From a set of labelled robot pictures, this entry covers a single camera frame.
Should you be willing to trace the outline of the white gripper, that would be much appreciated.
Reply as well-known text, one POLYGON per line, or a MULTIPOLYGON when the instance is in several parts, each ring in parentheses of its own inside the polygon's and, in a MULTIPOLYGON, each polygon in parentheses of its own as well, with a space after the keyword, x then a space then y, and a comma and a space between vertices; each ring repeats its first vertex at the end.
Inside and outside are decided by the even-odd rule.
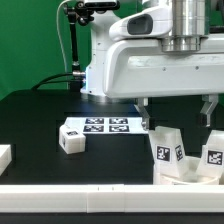
POLYGON ((154 130, 145 97, 224 92, 224 33, 209 32, 205 6, 149 6, 109 29, 103 91, 137 98, 144 130, 154 130))

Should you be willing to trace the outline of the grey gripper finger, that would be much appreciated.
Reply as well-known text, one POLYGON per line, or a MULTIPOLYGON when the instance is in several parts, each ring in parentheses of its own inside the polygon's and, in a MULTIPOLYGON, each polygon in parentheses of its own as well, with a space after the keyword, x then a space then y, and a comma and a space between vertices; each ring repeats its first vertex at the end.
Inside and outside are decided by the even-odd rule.
POLYGON ((203 95, 202 101, 204 102, 200 111, 201 123, 204 127, 211 125, 211 115, 218 105, 219 96, 217 94, 203 95))

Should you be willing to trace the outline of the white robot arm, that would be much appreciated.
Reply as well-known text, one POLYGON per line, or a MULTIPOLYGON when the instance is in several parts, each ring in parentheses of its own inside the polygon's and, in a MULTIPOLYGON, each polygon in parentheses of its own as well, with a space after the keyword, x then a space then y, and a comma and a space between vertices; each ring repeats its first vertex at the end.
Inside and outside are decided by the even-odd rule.
POLYGON ((142 10, 125 18, 115 15, 120 3, 84 0, 94 21, 82 91, 100 100, 135 99, 146 129, 148 98, 200 95, 200 120, 209 126, 224 93, 224 27, 209 19, 212 9, 224 19, 224 0, 140 0, 142 10))

